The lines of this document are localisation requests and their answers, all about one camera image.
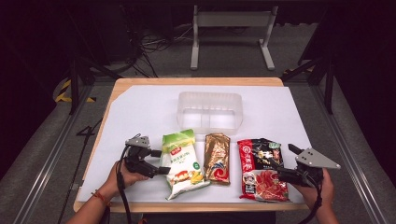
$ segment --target food package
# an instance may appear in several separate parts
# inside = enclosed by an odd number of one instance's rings
[[[223,133],[205,137],[204,170],[212,184],[230,185],[230,138]]]
[[[280,144],[267,140],[246,139],[237,142],[242,165],[242,192],[240,198],[260,202],[289,202],[286,182],[279,181],[269,158],[283,167]]]
[[[196,158],[194,144],[195,136],[192,129],[163,136],[161,166],[171,168],[166,176],[171,189],[167,200],[210,184],[210,181],[204,179],[202,167]]]

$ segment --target metal stand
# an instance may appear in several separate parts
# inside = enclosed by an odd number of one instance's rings
[[[260,39],[260,47],[262,55],[268,70],[275,70],[274,62],[268,50],[268,42],[271,36],[272,29],[276,18],[277,7],[273,7],[272,11],[261,12],[239,12],[239,11],[198,11],[198,6],[194,6],[193,16],[193,31],[194,40],[192,44],[191,54],[191,70],[198,69],[198,54],[199,54],[199,37],[198,27],[219,27],[219,26],[265,26],[265,37]]]

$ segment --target wooden table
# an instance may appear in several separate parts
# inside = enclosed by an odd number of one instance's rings
[[[90,166],[92,156],[98,147],[111,103],[133,85],[211,85],[211,86],[277,86],[283,87],[277,77],[197,77],[197,78],[122,78],[118,79],[104,114],[104,119],[93,145],[92,154],[83,176],[83,180]],[[75,200],[74,210],[83,205]],[[133,213],[150,212],[216,212],[216,211],[275,211],[307,209],[303,203],[129,203]],[[113,203],[111,212],[125,212],[122,203]]]

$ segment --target red logo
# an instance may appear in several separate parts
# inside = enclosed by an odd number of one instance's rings
[[[181,151],[181,147],[175,147],[172,151],[171,151],[171,155],[175,156],[178,152]]]

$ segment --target brown snack package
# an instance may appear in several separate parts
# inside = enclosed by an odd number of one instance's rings
[[[212,184],[230,185],[230,138],[223,133],[205,137],[204,171]]]

